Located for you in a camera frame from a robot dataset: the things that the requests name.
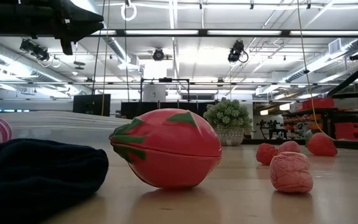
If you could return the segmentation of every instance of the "red strawberry toy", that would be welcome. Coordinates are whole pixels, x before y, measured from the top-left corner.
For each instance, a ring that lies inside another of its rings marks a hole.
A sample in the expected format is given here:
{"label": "red strawberry toy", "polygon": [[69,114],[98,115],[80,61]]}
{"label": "red strawberry toy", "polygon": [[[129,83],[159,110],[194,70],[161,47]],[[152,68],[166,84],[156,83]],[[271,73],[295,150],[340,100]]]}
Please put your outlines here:
{"label": "red strawberry toy", "polygon": [[308,150],[315,156],[335,156],[338,151],[334,141],[324,133],[316,133],[307,143]]}
{"label": "red strawberry toy", "polygon": [[256,152],[256,160],[263,165],[270,165],[273,157],[275,157],[278,153],[278,149],[276,149],[273,145],[262,143],[259,145],[258,151]]}
{"label": "red strawberry toy", "polygon": [[109,137],[146,184],[166,189],[194,187],[222,158],[222,147],[209,123],[187,110],[148,112]]}

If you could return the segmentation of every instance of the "dark blue cloth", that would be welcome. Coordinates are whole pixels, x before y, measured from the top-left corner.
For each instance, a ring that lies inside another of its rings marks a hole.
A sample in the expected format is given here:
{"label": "dark blue cloth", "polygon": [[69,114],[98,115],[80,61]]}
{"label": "dark blue cloth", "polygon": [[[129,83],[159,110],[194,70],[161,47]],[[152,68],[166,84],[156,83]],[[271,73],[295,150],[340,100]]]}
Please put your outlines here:
{"label": "dark blue cloth", "polygon": [[39,223],[90,198],[102,185],[106,153],[36,139],[0,144],[0,223]]}

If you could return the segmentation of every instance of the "white flower pot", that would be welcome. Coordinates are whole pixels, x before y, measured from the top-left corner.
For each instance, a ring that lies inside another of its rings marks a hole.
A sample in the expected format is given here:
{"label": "white flower pot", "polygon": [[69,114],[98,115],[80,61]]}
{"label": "white flower pot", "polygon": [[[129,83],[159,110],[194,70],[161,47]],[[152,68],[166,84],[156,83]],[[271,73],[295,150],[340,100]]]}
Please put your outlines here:
{"label": "white flower pot", "polygon": [[222,146],[238,146],[244,139],[244,130],[242,128],[215,128],[215,132]]}

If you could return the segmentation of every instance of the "wooden table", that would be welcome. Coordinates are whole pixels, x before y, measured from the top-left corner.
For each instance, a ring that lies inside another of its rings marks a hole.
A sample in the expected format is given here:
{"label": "wooden table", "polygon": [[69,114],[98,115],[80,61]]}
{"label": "wooden table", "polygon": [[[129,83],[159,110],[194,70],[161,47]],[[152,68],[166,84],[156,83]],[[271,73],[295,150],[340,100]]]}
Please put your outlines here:
{"label": "wooden table", "polygon": [[46,223],[209,224],[358,223],[358,151],[315,157],[307,150],[314,188],[286,195],[273,188],[257,146],[226,147],[221,163],[190,191],[167,192],[141,182],[109,145],[106,181],[91,200]]}

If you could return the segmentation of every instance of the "string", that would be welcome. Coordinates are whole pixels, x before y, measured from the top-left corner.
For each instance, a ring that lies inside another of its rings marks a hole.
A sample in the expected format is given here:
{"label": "string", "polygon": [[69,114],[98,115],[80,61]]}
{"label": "string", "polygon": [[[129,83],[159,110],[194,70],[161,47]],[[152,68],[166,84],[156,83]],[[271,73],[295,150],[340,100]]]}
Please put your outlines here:
{"label": "string", "polygon": [[[107,30],[109,29],[110,23],[110,0],[109,0],[109,7],[107,12]],[[106,69],[107,69],[107,41],[109,39],[109,31],[106,32],[106,53],[104,54],[104,75],[103,75],[103,92],[102,92],[102,116],[104,113],[104,87],[106,86]]]}
{"label": "string", "polygon": [[301,33],[301,45],[302,45],[302,53],[303,53],[303,63],[305,64],[305,71],[304,73],[306,74],[306,79],[308,81],[308,88],[309,88],[309,93],[310,93],[310,97],[311,97],[311,109],[313,110],[313,117],[314,117],[314,123],[316,124],[317,128],[326,136],[328,136],[329,138],[331,138],[328,134],[326,134],[318,125],[317,123],[317,118],[316,118],[316,110],[314,109],[314,99],[313,99],[313,93],[312,93],[312,89],[311,89],[311,85],[310,85],[310,80],[309,80],[309,70],[306,64],[306,55],[305,55],[305,45],[303,43],[303,30],[302,30],[302,21],[301,21],[301,12],[300,12],[300,3],[299,0],[296,0],[298,3],[298,20],[299,20],[299,28],[300,28],[300,33]]}

